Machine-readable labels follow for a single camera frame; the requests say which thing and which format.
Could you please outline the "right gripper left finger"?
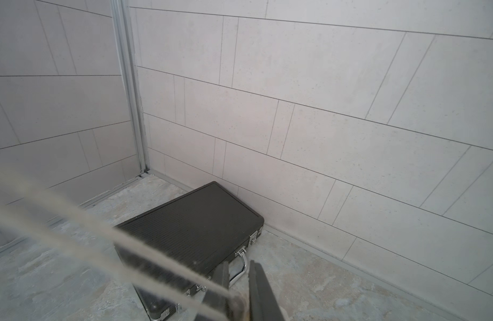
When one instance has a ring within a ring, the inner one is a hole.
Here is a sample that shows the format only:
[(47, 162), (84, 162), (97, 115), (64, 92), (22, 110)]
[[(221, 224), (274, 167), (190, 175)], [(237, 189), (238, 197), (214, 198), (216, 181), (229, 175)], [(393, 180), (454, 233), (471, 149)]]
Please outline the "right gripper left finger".
[[(229, 290), (229, 263), (222, 262), (219, 264), (214, 269), (210, 281), (225, 290)], [(219, 294), (214, 290), (207, 290), (202, 303), (217, 310), (225, 317), (225, 320), (230, 320), (229, 299), (225, 295)]]

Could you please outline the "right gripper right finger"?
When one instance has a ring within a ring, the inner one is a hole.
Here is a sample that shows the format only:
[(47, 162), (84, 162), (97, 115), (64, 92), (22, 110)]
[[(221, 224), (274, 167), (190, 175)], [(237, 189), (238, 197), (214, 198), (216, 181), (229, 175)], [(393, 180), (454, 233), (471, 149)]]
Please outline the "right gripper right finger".
[(284, 315), (260, 263), (250, 261), (249, 311), (252, 321), (284, 321)]

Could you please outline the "cream cloth bag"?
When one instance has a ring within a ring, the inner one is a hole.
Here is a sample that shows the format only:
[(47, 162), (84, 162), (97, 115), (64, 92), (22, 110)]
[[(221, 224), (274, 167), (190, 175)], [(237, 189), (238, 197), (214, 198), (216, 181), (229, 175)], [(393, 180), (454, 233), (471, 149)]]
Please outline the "cream cloth bag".
[(237, 300), (225, 286), (110, 225), (104, 215), (86, 211), (17, 173), (0, 172), (0, 189), (21, 194), (32, 207), (61, 219), (52, 226), (25, 208), (0, 203), (0, 226), (26, 240), (17, 254), (0, 257), (0, 320), (145, 320), (134, 287), (198, 316), (228, 319), (226, 312), (122, 263), (117, 247), (205, 286), (209, 294), (225, 302)]

